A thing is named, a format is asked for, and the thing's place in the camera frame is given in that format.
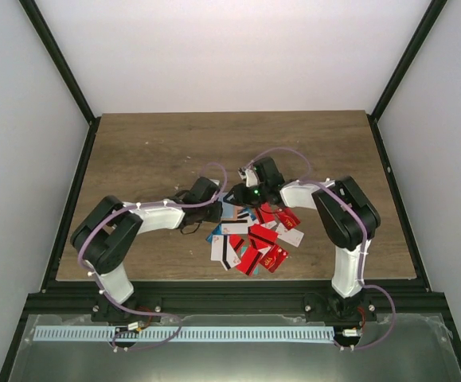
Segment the pink card holder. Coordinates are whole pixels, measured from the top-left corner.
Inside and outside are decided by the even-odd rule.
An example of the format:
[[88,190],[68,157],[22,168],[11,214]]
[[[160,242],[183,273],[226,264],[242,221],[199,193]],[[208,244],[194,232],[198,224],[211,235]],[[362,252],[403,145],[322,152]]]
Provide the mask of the pink card holder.
[[245,209],[245,208],[224,203],[222,201],[224,195],[225,195],[225,193],[222,193],[221,196],[220,196],[220,201],[222,203],[221,220],[238,220],[237,219],[237,213],[240,210]]

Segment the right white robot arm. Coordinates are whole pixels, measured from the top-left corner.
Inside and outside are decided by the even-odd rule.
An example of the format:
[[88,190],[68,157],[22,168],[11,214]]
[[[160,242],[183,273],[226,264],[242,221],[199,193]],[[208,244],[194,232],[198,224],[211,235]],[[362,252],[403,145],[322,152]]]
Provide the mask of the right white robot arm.
[[363,301],[365,258],[381,218],[369,198],[351,176],[324,182],[286,180],[270,157],[238,170],[241,183],[224,201],[257,209],[268,203],[278,209],[311,209],[318,212],[335,246],[332,295],[327,299],[331,315],[345,321]]

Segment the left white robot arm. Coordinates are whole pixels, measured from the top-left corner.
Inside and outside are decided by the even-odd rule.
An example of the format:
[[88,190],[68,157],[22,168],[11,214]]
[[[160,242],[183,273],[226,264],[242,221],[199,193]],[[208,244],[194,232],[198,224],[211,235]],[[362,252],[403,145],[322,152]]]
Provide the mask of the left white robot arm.
[[122,322],[138,312],[138,302],[123,261],[135,237],[157,230],[184,230],[191,225],[218,222],[222,214],[219,182],[199,177],[188,190],[159,202],[140,204],[104,197],[71,235],[70,244],[102,294],[111,299],[110,311]]

